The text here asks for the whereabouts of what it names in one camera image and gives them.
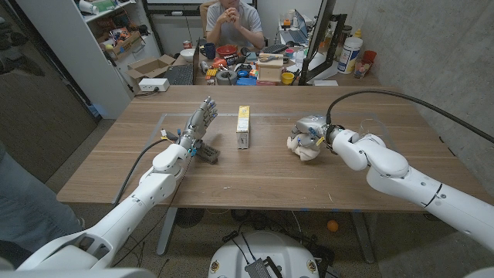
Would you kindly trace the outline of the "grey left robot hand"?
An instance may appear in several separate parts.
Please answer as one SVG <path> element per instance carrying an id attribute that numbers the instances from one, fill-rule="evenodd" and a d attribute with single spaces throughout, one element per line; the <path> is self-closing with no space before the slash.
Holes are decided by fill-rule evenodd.
<path id="1" fill-rule="evenodd" d="M 188 118 L 177 144 L 186 149 L 197 147 L 204 137 L 210 123 L 216 118 L 218 111 L 215 100 L 207 97 L 200 107 Z"/>

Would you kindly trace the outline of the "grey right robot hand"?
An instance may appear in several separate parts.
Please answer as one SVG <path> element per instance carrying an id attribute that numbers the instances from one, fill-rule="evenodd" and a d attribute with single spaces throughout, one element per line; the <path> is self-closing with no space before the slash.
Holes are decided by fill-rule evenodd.
<path id="1" fill-rule="evenodd" d="M 332 145 L 332 129 L 333 126 L 327 123 L 326 116 L 309 115 L 295 123 L 290 138 L 295 140 L 297 146 L 316 150 L 323 143 L 327 147 Z"/>

